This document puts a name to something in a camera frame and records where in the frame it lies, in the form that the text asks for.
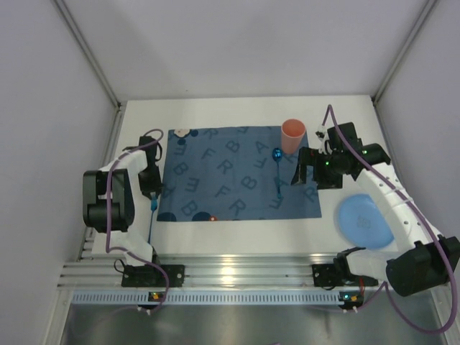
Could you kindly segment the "pink plastic cup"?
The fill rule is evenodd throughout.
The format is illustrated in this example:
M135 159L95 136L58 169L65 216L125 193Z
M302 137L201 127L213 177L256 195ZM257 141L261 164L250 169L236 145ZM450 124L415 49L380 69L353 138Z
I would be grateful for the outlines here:
M305 136L306 128L302 121L298 119L288 119L281 126L281 149L291 155L298 149L303 137Z

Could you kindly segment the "blue plastic spoon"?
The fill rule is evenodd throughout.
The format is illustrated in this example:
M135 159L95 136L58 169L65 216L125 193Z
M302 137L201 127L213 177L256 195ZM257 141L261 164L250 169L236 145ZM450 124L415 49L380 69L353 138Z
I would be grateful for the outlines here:
M281 183L280 183L280 162L282 160L282 150L279 148L279 147L276 147L273 149L272 151L272 159L274 160L274 162L276 163L276 189L277 189L277 197L279 199L282 198L282 193L281 193L281 190L280 190L280 186L281 186Z

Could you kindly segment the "blue lettered cloth placemat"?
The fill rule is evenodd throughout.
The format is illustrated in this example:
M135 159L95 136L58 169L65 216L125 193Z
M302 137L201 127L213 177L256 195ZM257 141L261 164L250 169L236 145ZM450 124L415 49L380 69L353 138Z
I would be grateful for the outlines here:
M316 183L291 185L298 156L283 155L277 197L272 151L278 126L171 129L157 220L258 221L322 216Z

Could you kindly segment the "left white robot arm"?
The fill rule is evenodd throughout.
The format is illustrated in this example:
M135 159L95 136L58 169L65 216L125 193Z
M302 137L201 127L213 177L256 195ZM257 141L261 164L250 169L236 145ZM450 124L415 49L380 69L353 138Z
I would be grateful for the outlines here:
M159 267L154 247L134 223L134 192L153 201L163 189L157 163L162 158L161 129L149 130L136 146L126 147L121 154L98 170L83 174L83 221L104 238L106 254L123 254L128 265Z

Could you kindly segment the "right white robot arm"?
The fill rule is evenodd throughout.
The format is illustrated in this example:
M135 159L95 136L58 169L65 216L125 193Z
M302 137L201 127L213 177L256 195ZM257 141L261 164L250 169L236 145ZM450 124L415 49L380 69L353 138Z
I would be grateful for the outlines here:
M363 144L353 123L322 129L320 149L301 147L292 185L311 177L320 190L338 190L350 176L374 204L392 235L395 248L357 244L335 259L345 280L369 277L386 282L407 297L446 283L456 286L459 240L445 237L420 212L396 176L389 155L380 144Z

